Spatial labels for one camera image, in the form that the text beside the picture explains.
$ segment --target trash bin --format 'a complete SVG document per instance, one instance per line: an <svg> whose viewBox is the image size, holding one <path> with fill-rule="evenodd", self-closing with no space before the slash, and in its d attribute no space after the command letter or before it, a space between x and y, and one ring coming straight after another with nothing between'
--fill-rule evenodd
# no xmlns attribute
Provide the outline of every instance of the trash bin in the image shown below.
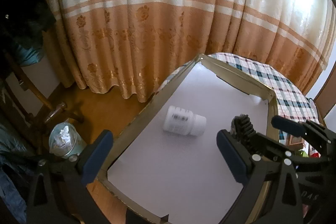
<svg viewBox="0 0 336 224"><path fill-rule="evenodd" d="M85 146L86 143L71 123L59 123L51 131L49 152L56 156L64 159L69 158L71 155L79 156Z"/></svg>

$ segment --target table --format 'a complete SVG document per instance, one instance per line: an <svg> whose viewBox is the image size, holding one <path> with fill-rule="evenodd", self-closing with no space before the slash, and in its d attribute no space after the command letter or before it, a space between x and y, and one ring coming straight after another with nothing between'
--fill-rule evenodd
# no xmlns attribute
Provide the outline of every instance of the table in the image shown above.
<svg viewBox="0 0 336 224"><path fill-rule="evenodd" d="M218 52L209 56L241 70L273 89L277 97L278 114L280 116L295 122L305 122L308 119L319 123L318 114L309 105L307 98L288 78L270 65L226 52ZM159 87L158 92L188 64L189 62L174 70ZM285 145L287 135L286 132L279 131L279 142ZM316 150L310 146L309 154L312 155L314 153L316 153Z"/></svg>

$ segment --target curtain fold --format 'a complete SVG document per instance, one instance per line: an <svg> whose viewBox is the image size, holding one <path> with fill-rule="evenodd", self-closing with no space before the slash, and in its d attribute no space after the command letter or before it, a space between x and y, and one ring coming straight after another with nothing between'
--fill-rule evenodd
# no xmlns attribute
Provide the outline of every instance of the curtain fold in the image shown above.
<svg viewBox="0 0 336 224"><path fill-rule="evenodd" d="M267 63L303 93L335 41L331 0L48 0L57 22L45 36L65 86L146 101L200 52Z"/></svg>

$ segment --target screw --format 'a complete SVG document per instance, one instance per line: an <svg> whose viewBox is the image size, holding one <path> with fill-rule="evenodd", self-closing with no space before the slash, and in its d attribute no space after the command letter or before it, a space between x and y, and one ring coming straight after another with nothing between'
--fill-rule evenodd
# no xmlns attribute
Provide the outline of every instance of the screw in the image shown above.
<svg viewBox="0 0 336 224"><path fill-rule="evenodd" d="M284 159L283 162L285 163L285 165L288 165L288 166L292 164L292 161L290 159Z"/></svg>
<svg viewBox="0 0 336 224"><path fill-rule="evenodd" d="M253 154L253 155L252 155L252 159L253 159L254 161L260 161L260 160L261 160L261 157L260 157L258 154Z"/></svg>
<svg viewBox="0 0 336 224"><path fill-rule="evenodd" d="M71 155L71 156L69 157L69 161L70 161L70 162L75 162L77 159L78 159L77 155Z"/></svg>
<svg viewBox="0 0 336 224"><path fill-rule="evenodd" d="M45 159L39 160L38 165L43 166L43 165L45 165L46 162L47 162L47 160L45 160Z"/></svg>

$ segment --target sheer white curtain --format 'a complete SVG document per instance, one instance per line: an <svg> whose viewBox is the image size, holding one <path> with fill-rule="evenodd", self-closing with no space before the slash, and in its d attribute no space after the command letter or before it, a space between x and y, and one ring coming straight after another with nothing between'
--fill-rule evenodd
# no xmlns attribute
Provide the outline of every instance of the sheer white curtain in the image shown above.
<svg viewBox="0 0 336 224"><path fill-rule="evenodd" d="M58 22L46 44L58 53L51 58L56 70L67 64L62 81L69 85L73 77L100 93L119 85L125 98L137 93L141 101L198 52L268 63L305 92L326 68L336 34L331 0L49 3Z"/></svg>

